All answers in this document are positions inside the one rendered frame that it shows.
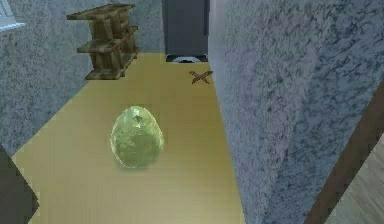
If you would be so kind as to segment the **green egg-shaped apple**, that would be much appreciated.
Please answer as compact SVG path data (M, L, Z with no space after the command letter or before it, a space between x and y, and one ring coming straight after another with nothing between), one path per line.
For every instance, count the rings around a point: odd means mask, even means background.
M164 136L149 110L130 106L113 124L110 145L116 160L123 167L141 168L162 152Z

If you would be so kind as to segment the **brown crossed sticks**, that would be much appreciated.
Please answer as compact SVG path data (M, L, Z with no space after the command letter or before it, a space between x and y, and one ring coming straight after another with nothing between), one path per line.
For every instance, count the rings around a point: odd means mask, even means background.
M206 71L203 74L198 74L195 71L190 71L189 74L193 75L192 84L196 83L199 80L203 80L205 83L210 84L207 80L207 77L213 74L213 71Z

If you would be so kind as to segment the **brown wooden shelf unit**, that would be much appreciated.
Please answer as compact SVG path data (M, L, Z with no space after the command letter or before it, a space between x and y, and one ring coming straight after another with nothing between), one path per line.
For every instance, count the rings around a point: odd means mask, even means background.
M90 55L93 70L86 80L119 80L140 49L130 25L128 11L134 4L106 4L67 15L68 20L87 21L92 39L77 48L78 53Z

